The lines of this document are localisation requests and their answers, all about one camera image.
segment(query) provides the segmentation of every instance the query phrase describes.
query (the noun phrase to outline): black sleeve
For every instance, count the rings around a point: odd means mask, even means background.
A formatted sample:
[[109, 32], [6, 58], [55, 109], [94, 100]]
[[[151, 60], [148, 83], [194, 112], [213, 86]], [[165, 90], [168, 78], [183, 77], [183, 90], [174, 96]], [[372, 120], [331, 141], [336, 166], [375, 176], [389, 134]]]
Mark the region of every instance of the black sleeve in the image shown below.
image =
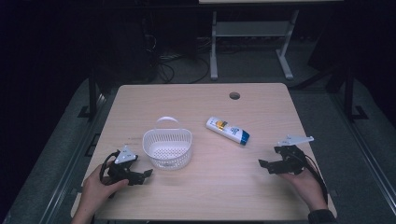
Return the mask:
[[334, 215], [330, 210], [321, 209], [312, 211], [308, 215], [309, 224], [333, 224], [337, 223]]

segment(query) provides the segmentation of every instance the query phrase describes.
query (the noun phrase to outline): stand leg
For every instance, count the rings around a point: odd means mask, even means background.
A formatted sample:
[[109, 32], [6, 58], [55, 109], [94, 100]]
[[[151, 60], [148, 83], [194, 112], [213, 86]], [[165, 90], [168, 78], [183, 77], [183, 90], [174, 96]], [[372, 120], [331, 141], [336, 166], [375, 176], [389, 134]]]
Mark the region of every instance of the stand leg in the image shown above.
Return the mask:
[[216, 15], [217, 12], [213, 12], [212, 21], [212, 51], [210, 52], [210, 78], [212, 80], [218, 79], [218, 61], [216, 59]]
[[298, 16], [299, 10], [295, 10], [293, 14], [291, 15], [290, 23], [288, 30], [285, 35], [285, 43], [280, 49], [276, 50], [276, 56], [279, 59], [280, 66], [282, 66], [283, 73], [285, 74], [286, 79], [293, 79], [293, 74], [290, 71], [288, 62], [286, 61], [285, 55], [286, 55], [286, 50], [288, 49], [289, 42], [291, 39], [291, 35], [293, 34], [293, 29], [295, 22], [297, 21], [297, 16]]

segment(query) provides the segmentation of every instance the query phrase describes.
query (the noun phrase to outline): white metal stand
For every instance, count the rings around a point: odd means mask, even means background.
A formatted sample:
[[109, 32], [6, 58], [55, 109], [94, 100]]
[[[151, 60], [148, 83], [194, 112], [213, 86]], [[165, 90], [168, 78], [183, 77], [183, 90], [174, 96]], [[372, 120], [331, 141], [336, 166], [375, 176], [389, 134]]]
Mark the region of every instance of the white metal stand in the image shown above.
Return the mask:
[[218, 36], [284, 36], [285, 42], [276, 50], [286, 79], [293, 79], [285, 55], [289, 46], [294, 24], [299, 10], [293, 11], [289, 21], [217, 21], [217, 12], [213, 12], [212, 50], [210, 52], [210, 77], [217, 80], [218, 63], [216, 58], [216, 37]]

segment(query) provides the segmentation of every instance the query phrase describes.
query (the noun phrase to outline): person's right hand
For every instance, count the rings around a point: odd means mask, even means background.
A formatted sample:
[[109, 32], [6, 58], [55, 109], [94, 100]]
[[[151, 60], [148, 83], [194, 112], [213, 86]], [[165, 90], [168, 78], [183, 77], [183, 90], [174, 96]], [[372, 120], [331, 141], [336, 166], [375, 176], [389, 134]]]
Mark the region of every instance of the person's right hand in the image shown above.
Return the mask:
[[279, 176], [288, 180], [294, 186], [308, 205], [309, 211], [329, 209], [323, 198], [320, 184], [308, 169], [305, 168], [298, 175], [279, 174]]

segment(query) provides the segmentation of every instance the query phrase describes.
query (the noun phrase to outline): bottle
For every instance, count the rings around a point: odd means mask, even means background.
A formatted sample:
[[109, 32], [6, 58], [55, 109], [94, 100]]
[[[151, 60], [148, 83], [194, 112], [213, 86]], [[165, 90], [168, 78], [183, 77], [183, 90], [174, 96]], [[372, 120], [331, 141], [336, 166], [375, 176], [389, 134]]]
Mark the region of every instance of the bottle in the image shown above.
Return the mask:
[[231, 126], [227, 121], [211, 117], [207, 123], [206, 128], [219, 133], [225, 137], [234, 140], [235, 142], [245, 146], [250, 135], [241, 128]]

